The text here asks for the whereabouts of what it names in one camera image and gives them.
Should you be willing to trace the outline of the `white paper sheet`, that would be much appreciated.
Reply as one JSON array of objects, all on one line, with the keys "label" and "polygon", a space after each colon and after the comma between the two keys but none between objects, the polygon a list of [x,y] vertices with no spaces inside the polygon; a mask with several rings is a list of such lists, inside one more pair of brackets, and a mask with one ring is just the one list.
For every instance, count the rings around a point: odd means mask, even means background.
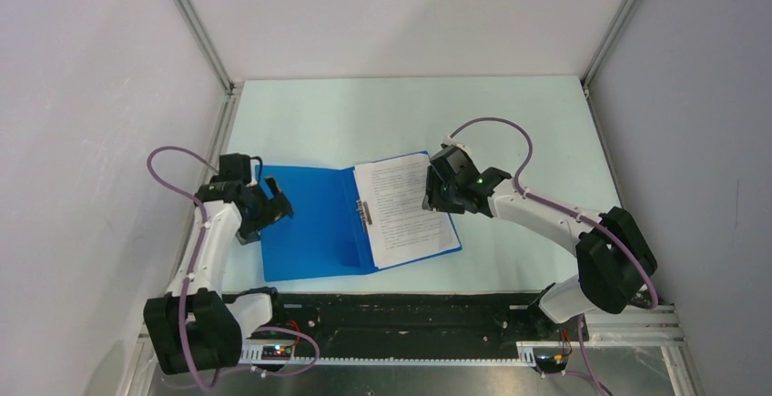
[{"label": "white paper sheet", "polygon": [[370,254],[378,271],[462,249],[451,216],[422,207],[428,168],[425,151],[353,168]]}]

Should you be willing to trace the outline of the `blue plastic folder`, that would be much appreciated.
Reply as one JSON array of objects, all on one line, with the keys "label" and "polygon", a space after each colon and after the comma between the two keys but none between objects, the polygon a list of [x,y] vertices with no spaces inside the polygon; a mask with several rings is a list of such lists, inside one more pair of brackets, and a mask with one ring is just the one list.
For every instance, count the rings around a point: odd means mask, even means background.
[{"label": "blue plastic folder", "polygon": [[266,229],[261,238],[265,280],[285,281],[378,272],[373,265],[364,215],[350,168],[268,166],[294,216]]}]

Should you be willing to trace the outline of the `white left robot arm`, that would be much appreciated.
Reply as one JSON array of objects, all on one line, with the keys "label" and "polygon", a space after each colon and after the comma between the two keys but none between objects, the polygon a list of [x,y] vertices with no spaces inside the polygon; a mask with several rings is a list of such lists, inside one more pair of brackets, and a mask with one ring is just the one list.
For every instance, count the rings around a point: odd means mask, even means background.
[{"label": "white left robot arm", "polygon": [[286,329],[288,315],[274,305],[272,289],[230,300],[221,291],[232,241],[258,242],[265,228],[294,214],[276,179],[261,176],[261,168],[260,157],[225,154],[209,182],[183,194],[196,209],[183,258],[163,295],[143,309],[167,375],[233,367],[254,330],[275,338]]}]

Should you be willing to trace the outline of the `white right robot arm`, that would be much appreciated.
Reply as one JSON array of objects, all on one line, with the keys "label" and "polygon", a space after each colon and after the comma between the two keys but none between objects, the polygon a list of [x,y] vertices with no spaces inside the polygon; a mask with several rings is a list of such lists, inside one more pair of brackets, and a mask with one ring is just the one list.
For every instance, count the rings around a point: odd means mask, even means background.
[{"label": "white right robot arm", "polygon": [[528,306],[530,330],[541,339],[553,338],[575,316],[619,314],[639,291],[655,292],[657,262],[628,211],[582,210],[538,196],[503,170],[479,171],[460,144],[444,144],[430,158],[423,207],[510,221],[574,256],[576,275],[549,285]]}]

